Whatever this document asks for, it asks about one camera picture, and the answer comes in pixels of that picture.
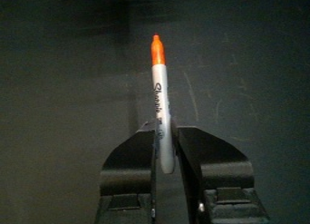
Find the dark gray wall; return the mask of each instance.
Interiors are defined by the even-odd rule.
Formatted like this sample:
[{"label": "dark gray wall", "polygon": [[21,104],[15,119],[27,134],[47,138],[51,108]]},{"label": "dark gray wall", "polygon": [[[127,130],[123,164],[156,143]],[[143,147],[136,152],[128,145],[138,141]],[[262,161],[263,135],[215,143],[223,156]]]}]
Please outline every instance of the dark gray wall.
[{"label": "dark gray wall", "polygon": [[155,116],[155,32],[174,118],[250,157],[273,223],[309,222],[309,0],[0,2],[1,223],[94,223],[102,163]]}]

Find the marker barrel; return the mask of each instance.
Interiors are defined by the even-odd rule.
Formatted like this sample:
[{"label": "marker barrel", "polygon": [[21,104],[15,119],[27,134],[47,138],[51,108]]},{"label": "marker barrel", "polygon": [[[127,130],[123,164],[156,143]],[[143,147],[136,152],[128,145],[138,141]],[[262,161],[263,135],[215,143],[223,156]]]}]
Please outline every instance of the marker barrel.
[{"label": "marker barrel", "polygon": [[155,64],[152,66],[152,83],[158,119],[156,137],[160,144],[159,155],[162,171],[163,173],[172,173],[175,170],[175,149],[172,145],[167,69],[164,64]]}]

